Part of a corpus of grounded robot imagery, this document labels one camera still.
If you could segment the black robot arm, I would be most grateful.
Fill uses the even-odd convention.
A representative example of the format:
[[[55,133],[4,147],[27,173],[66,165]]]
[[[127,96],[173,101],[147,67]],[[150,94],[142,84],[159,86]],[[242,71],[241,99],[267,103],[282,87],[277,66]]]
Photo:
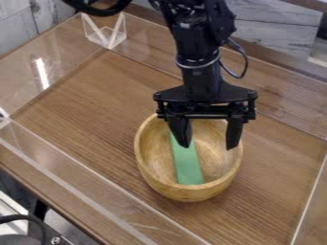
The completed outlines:
[[[175,63],[183,84],[154,94],[158,117],[163,119],[178,144],[191,145],[193,119],[227,121],[226,148],[241,143],[243,125],[255,119],[258,93],[223,79],[221,47],[245,49],[231,39],[237,14],[225,0],[149,0],[163,14],[177,45]]]

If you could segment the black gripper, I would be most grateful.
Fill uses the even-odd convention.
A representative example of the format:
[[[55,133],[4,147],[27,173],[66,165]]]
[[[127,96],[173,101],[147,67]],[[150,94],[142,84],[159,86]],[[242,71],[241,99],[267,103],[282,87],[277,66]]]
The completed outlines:
[[[158,117],[165,119],[178,144],[189,148],[193,141],[190,119],[227,120],[226,149],[239,145],[243,123],[255,119],[258,93],[223,79],[217,63],[206,66],[178,65],[183,84],[154,94]]]

